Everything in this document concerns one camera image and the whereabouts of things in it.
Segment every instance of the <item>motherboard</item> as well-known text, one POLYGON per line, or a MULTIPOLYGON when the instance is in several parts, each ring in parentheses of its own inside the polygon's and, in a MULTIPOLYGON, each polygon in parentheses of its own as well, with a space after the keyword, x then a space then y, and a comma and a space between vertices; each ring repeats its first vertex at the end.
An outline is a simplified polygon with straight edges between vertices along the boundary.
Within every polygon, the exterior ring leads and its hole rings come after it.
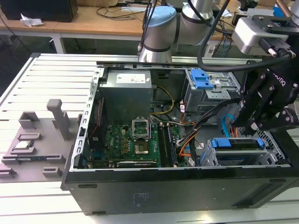
POLYGON ((172 167, 177 164, 174 146, 179 139, 177 125, 147 126, 144 122, 108 125, 104 150, 91 149, 87 165, 92 168, 172 167), (163 135, 161 130, 165 128, 169 132, 163 135))

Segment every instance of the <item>slotted metal platform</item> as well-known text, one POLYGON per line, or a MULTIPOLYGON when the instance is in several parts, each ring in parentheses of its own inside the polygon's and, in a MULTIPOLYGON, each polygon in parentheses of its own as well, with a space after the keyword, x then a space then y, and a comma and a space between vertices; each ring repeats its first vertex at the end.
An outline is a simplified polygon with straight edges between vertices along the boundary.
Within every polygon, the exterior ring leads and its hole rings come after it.
MULTIPOLYGON (((96 61, 137 61, 136 56, 41 54, 30 58, 0 98, 0 158, 8 150, 24 110, 52 118, 46 105, 60 98, 70 118, 83 111, 96 61)), ((173 57, 173 62, 196 64, 196 58, 173 57)), ((206 59, 206 63, 245 64, 246 59, 206 59)), ((292 130, 298 139, 299 131, 292 130)), ((194 211, 179 213, 85 216, 61 182, 0 184, 0 223, 299 223, 299 188, 292 188, 259 209, 194 211)))

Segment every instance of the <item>gray holder bracket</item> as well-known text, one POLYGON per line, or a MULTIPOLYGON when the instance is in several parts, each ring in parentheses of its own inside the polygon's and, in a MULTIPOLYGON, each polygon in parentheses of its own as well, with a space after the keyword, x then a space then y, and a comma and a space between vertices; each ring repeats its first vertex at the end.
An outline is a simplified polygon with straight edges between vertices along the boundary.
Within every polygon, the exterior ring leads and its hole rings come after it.
POLYGON ((61 110, 60 99, 51 99, 47 108, 51 118, 38 118, 23 112, 21 125, 0 163, 0 183, 61 181, 65 161, 78 133, 78 119, 61 110), (14 148, 20 141, 33 141, 26 148, 14 148))

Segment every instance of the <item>table leg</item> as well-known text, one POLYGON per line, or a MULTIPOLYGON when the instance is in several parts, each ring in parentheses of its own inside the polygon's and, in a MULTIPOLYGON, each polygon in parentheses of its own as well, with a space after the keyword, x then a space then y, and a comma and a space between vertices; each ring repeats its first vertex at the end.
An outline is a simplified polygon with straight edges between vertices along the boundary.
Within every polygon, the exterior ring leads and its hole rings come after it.
POLYGON ((64 41, 60 35, 53 36, 54 45, 58 54, 65 54, 64 41))
POLYGON ((205 57, 212 57, 216 49, 216 46, 219 44, 219 41, 209 40, 206 45, 205 57))
POLYGON ((97 45, 97 40, 94 39, 94 46, 93 46, 93 50, 96 50, 98 49, 98 45, 97 45))

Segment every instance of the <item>blue cable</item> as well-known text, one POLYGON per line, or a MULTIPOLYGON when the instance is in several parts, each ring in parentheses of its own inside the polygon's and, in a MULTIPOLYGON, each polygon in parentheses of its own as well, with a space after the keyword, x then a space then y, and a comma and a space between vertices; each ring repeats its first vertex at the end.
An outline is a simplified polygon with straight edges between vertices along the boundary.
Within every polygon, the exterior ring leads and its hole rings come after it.
POLYGON ((228 129, 226 128, 226 125, 225 125, 225 118, 226 117, 231 118, 233 121, 235 121, 235 117, 233 115, 227 114, 227 115, 224 115, 223 118, 221 119, 221 124, 222 124, 223 132, 224 132, 225 136, 227 138, 229 138, 228 129))

